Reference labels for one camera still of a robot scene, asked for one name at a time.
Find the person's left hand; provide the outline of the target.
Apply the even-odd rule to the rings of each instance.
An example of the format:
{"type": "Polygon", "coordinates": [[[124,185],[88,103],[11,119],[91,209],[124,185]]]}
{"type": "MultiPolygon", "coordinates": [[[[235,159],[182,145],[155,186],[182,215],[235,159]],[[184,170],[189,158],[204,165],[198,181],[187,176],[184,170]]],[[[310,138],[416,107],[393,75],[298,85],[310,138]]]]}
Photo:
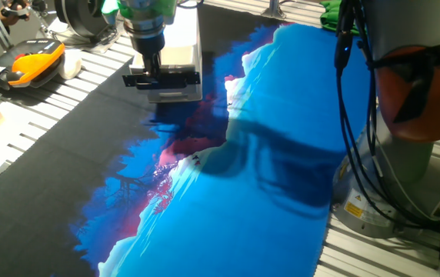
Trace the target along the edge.
{"type": "Polygon", "coordinates": [[[30,3],[26,0],[2,1],[0,19],[5,27],[14,25],[19,19],[28,21],[30,3]]]}

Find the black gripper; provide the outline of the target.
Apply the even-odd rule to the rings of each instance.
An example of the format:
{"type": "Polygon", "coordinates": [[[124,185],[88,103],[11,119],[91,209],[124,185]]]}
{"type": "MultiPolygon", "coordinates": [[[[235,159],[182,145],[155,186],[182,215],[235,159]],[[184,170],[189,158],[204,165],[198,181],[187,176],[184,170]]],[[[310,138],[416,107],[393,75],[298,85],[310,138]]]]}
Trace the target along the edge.
{"type": "Polygon", "coordinates": [[[140,53],[144,63],[144,71],[152,82],[157,82],[161,74],[161,50],[165,46],[165,36],[161,33],[150,38],[132,36],[132,46],[140,53]]]}

